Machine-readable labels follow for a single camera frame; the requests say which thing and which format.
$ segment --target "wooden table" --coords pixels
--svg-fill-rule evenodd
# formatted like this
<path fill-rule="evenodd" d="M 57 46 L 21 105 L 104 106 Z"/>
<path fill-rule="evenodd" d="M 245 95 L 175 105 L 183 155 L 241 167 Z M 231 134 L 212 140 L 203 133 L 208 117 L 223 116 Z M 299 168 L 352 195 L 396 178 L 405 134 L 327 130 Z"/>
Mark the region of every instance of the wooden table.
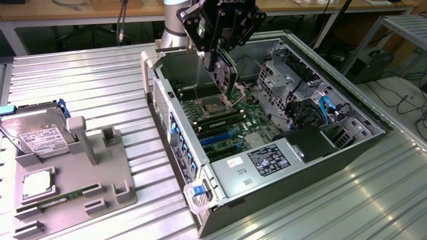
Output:
<path fill-rule="evenodd" d="M 67 3 L 81 3 L 85 0 L 67 0 Z M 139 9 L 128 9 L 125 22 L 151 22 L 164 20 L 164 4 L 163 0 L 141 0 L 143 7 Z M 403 0 L 407 12 L 413 9 L 413 0 Z M 267 12 L 269 16 L 321 14 L 325 5 L 317 3 L 301 2 L 296 4 L 292 0 L 257 0 L 256 5 Z M 325 13 L 332 14 L 324 29 L 321 42 L 325 32 L 328 31 L 332 20 L 343 3 L 331 4 Z M 91 5 L 83 6 L 81 11 L 76 11 L 68 7 L 59 6 L 52 0 L 26 0 L 25 4 L 4 5 L 0 7 L 0 30 L 17 56 L 28 55 L 26 48 L 16 33 L 16 28 L 24 27 L 46 27 L 46 26 L 69 26 L 88 24 L 112 24 L 117 21 L 119 9 L 95 11 Z M 395 5 L 372 6 L 364 0 L 352 0 L 347 12 L 377 12 L 393 11 Z"/>

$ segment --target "barcode label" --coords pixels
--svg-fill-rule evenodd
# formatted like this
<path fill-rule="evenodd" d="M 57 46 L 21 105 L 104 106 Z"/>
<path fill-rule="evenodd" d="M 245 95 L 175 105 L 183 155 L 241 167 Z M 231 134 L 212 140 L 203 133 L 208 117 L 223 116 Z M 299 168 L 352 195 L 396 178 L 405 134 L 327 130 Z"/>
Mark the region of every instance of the barcode label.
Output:
<path fill-rule="evenodd" d="M 37 155 L 67 148 L 67 142 L 57 127 L 20 134 L 18 137 Z"/>

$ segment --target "white sticker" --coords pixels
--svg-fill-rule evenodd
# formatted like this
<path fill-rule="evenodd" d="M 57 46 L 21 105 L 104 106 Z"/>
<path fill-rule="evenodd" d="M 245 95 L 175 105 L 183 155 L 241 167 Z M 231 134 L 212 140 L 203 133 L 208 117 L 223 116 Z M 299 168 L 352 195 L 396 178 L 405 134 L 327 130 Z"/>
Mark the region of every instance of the white sticker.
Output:
<path fill-rule="evenodd" d="M 237 157 L 227 160 L 227 163 L 228 163 L 228 166 L 232 168 L 232 167 L 243 164 L 243 160 L 241 160 L 241 158 L 237 156 Z"/>
<path fill-rule="evenodd" d="M 57 127 L 20 134 L 18 137 L 37 155 L 67 148 L 67 142 Z"/>

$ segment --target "green circuit board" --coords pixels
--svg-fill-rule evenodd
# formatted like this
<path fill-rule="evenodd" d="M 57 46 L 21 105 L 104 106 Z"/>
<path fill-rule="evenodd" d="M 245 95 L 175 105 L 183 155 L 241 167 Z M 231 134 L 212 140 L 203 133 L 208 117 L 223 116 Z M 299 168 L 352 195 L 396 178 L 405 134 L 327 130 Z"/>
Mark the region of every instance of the green circuit board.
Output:
<path fill-rule="evenodd" d="M 191 123 L 207 121 L 209 118 L 244 110 L 244 118 L 227 126 L 219 127 L 219 129 L 199 132 L 195 128 L 195 133 L 200 141 L 232 132 L 229 138 L 203 145 L 204 152 L 211 161 L 247 151 L 257 145 L 269 143 L 280 133 L 279 128 L 268 118 L 260 105 L 253 104 L 249 91 L 244 90 L 244 93 L 245 97 L 232 107 L 223 103 L 220 94 L 180 102 Z M 235 88 L 228 96 L 228 100 L 235 103 L 240 97 L 241 92 Z"/>

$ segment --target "metal slotted surface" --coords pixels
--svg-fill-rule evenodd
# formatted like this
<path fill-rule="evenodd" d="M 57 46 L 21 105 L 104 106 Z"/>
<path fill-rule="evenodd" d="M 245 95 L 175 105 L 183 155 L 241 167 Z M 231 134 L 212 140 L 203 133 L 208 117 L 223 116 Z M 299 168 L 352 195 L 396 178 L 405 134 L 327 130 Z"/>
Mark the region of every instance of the metal slotted surface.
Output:
<path fill-rule="evenodd" d="M 427 17 L 423 15 L 387 16 L 383 24 L 427 51 Z"/>
<path fill-rule="evenodd" d="M 136 185 L 135 205 L 45 239 L 197 238 L 143 94 L 137 56 L 149 47 L 153 44 L 14 60 L 9 100 L 38 103 L 60 93 L 71 114 L 87 117 L 88 134 L 116 126 Z M 6 140 L 1 150 L 0 239 L 9 239 L 14 151 Z M 395 131 L 343 171 L 205 239 L 425 239 L 425 213 L 427 154 Z"/>

